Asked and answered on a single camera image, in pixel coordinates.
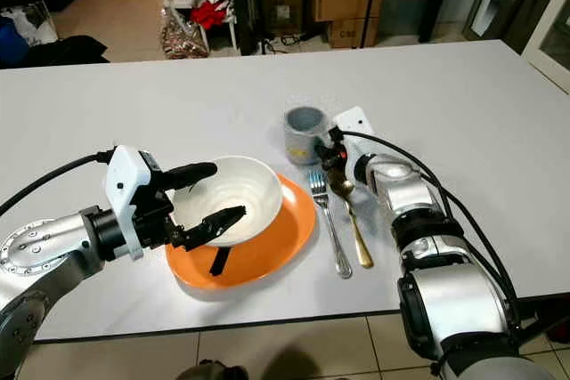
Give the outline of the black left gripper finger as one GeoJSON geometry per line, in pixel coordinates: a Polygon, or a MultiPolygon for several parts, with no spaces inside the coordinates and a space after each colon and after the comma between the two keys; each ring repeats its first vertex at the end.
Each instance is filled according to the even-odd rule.
{"type": "Polygon", "coordinates": [[[162,189],[164,191],[176,191],[188,188],[204,178],[216,175],[215,163],[192,163],[184,166],[168,169],[162,173],[162,189]]]}
{"type": "Polygon", "coordinates": [[[208,214],[199,225],[183,231],[183,249],[192,250],[220,238],[246,213],[245,206],[228,206],[208,214]]]}

